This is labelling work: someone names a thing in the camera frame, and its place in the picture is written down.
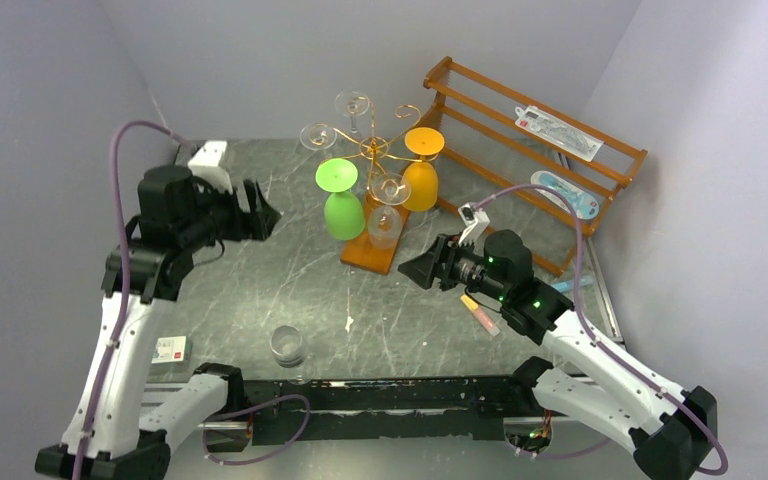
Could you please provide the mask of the clear wine glass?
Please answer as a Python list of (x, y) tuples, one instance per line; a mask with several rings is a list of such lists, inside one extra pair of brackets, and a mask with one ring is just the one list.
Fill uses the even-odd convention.
[(304, 385), (316, 375), (315, 357), (309, 352), (302, 333), (293, 326), (277, 327), (270, 338), (270, 349), (286, 380)]
[(325, 123), (310, 123), (299, 134), (301, 145), (311, 151), (327, 150), (336, 142), (336, 130)]
[(349, 134), (353, 139), (359, 139), (359, 118), (367, 113), (373, 102), (362, 92), (344, 90), (334, 100), (337, 113), (349, 119)]
[(367, 193), (375, 206), (367, 219), (367, 233), (373, 247), (389, 249), (396, 246), (404, 226), (397, 209), (410, 196), (410, 186), (403, 176), (395, 173), (372, 174)]

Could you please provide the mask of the orange plastic wine glass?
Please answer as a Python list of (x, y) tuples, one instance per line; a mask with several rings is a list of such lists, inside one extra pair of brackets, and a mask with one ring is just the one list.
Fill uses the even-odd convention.
[(403, 179), (411, 189), (404, 207), (411, 212), (424, 212), (437, 202), (439, 178), (432, 161), (443, 150), (445, 139), (436, 129), (417, 127), (406, 133), (404, 142), (406, 148), (417, 156), (417, 162), (413, 162), (403, 173)]

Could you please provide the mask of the green plastic wine glass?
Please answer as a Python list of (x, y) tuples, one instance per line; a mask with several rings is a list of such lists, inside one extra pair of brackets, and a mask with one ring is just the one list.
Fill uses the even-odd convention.
[(323, 210), (326, 230), (340, 241), (358, 237), (366, 225), (363, 205), (352, 191), (358, 177), (357, 167), (345, 158), (324, 161), (315, 173), (317, 186), (329, 194)]

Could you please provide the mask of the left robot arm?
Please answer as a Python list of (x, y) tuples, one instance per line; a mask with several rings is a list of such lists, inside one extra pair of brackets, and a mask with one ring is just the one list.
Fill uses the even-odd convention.
[(158, 407), (142, 409), (161, 324), (194, 269), (195, 254), (268, 239), (279, 211), (255, 180), (235, 187), (220, 167), (152, 168), (137, 196), (139, 211), (105, 262), (99, 338), (84, 391), (61, 440), (38, 452), (40, 475), (161, 479), (200, 423), (213, 415), (234, 419), (249, 405), (240, 369), (205, 363)]

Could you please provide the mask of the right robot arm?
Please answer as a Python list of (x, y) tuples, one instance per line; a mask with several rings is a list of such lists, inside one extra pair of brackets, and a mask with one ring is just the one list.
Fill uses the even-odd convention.
[(689, 479), (714, 448), (717, 401), (705, 388), (682, 387), (630, 355), (596, 328), (574, 303), (534, 274), (531, 251), (510, 230), (496, 231), (482, 253), (440, 234), (401, 263), (423, 289), (462, 286), (500, 304), (502, 319), (587, 377), (577, 380), (538, 357), (511, 375), (509, 399), (521, 414), (541, 407), (573, 418), (628, 451), (650, 479)]

